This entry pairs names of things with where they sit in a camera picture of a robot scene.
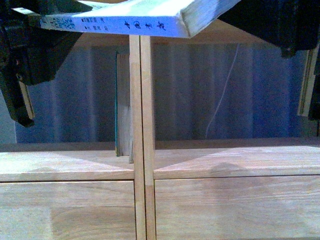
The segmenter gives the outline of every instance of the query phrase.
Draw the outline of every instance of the wood grain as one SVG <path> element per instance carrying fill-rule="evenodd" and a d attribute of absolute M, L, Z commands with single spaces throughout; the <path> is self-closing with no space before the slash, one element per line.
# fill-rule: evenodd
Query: wood grain
<path fill-rule="evenodd" d="M 117 81 L 117 115 L 116 115 L 116 155 L 132 156 L 132 113 L 130 99 L 130 66 L 129 55 L 117 54 L 116 56 L 116 81 Z"/>
<path fill-rule="evenodd" d="M 140 37 L 130 35 L 130 92 L 133 125 L 136 238 L 146 240 L 145 174 L 142 127 Z"/>
<path fill-rule="evenodd" d="M 0 184 L 0 236 L 135 240 L 133 181 Z"/>
<path fill-rule="evenodd" d="M 320 176 L 156 180 L 158 240 L 318 239 Z"/>
<path fill-rule="evenodd" d="M 188 149 L 191 144 L 198 149 Z M 186 141 L 173 142 L 171 146 L 169 142 L 159 145 L 173 149 L 156 151 L 154 179 L 320 174 L 318 138 Z"/>
<path fill-rule="evenodd" d="M 0 181 L 133 180 L 129 157 L 114 143 L 0 145 Z"/>
<path fill-rule="evenodd" d="M 152 43 L 149 36 L 141 36 L 141 86 L 145 181 L 145 211 L 147 240 L 156 240 L 155 216 L 155 120 L 153 94 Z"/>

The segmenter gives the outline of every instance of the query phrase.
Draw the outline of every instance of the book spine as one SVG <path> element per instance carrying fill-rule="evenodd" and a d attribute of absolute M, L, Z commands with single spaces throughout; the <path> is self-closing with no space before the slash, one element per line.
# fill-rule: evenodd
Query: book spine
<path fill-rule="evenodd" d="M 186 25 L 177 16 L 95 16 L 56 14 L 42 16 L 42 29 L 80 33 L 146 35 L 189 38 Z"/>

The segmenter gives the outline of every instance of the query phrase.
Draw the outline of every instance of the wooden shelf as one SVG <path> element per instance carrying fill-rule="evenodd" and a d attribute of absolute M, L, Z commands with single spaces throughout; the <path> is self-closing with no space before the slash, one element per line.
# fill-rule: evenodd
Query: wooden shelf
<path fill-rule="evenodd" d="M 129 157 L 114 143 L 0 145 L 0 181 L 133 180 Z"/>
<path fill-rule="evenodd" d="M 157 149 L 156 180 L 320 174 L 319 138 L 158 142 Z"/>
<path fill-rule="evenodd" d="M 154 44 L 252 44 L 266 43 L 245 31 L 216 20 L 193 38 L 152 37 Z M 129 45 L 129 36 L 121 34 L 84 33 L 75 48 Z"/>

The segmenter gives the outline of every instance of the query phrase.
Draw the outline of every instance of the book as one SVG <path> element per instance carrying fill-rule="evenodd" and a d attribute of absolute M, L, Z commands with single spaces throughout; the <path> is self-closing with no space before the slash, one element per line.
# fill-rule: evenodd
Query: book
<path fill-rule="evenodd" d="M 304 67 L 304 76 L 301 86 L 298 116 L 311 117 L 311 106 L 313 100 L 313 93 L 315 88 L 315 68 L 319 52 L 319 45 L 317 48 L 307 51 L 306 62 Z"/>
<path fill-rule="evenodd" d="M 115 79 L 115 152 L 129 156 L 133 163 L 133 123 L 130 98 L 129 54 L 116 54 Z"/>
<path fill-rule="evenodd" d="M 42 15 L 39 26 L 81 33 L 191 38 L 240 0 L 78 1 L 90 11 Z M 14 8 L 23 13 L 23 8 Z"/>

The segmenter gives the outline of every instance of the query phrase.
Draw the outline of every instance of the wooden divider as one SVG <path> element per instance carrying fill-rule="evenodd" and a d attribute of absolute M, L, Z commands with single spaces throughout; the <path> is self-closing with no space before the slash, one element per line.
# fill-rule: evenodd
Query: wooden divider
<path fill-rule="evenodd" d="M 133 125 L 134 196 L 136 239 L 146 239 L 146 203 L 144 149 L 142 129 L 141 49 L 140 37 L 130 36 L 130 93 Z"/>
<path fill-rule="evenodd" d="M 155 216 L 155 121 L 152 78 L 152 42 L 150 36 L 141 36 L 141 87 L 145 181 L 145 213 L 147 240 L 156 239 Z"/>

